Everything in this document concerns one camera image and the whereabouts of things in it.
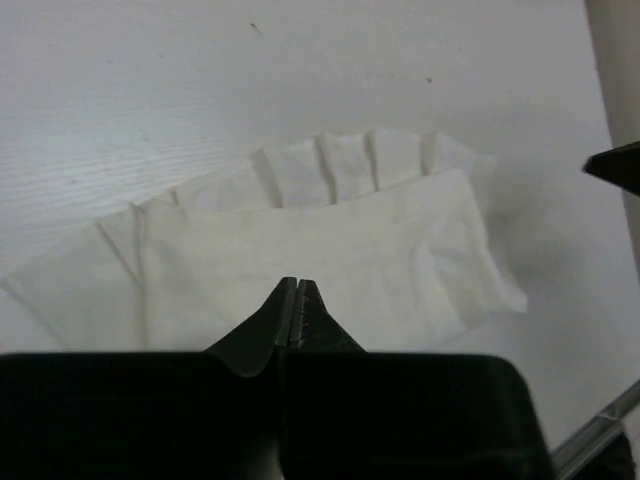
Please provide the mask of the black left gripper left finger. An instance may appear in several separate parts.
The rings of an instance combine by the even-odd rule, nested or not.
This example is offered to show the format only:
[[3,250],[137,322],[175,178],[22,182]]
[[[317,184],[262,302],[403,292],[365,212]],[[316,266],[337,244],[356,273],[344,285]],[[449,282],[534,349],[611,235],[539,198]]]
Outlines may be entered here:
[[276,358],[297,294],[196,352],[10,354],[1,359],[5,479],[226,479],[272,431]]

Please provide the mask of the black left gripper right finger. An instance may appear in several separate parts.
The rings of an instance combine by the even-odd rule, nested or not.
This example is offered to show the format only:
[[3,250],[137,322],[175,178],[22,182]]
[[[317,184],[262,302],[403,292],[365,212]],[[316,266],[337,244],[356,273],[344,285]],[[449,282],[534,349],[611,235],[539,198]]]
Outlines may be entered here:
[[368,353],[298,286],[282,353],[288,479],[550,479],[528,386],[487,355]]

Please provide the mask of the white pleated skirt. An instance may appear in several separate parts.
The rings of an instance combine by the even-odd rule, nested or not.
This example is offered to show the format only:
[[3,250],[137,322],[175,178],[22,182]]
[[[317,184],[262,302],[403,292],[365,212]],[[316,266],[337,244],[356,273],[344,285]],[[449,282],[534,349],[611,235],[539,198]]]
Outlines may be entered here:
[[1,282],[66,350],[202,349],[284,277],[370,350],[422,351],[525,293],[486,228],[496,160],[447,135],[321,133],[105,217]]

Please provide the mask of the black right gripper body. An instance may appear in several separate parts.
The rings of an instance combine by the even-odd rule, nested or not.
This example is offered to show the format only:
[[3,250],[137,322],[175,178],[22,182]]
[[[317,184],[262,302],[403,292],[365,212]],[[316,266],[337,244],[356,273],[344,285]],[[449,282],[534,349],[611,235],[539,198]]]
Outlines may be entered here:
[[640,195],[640,142],[616,147],[587,159],[582,170],[638,197]]

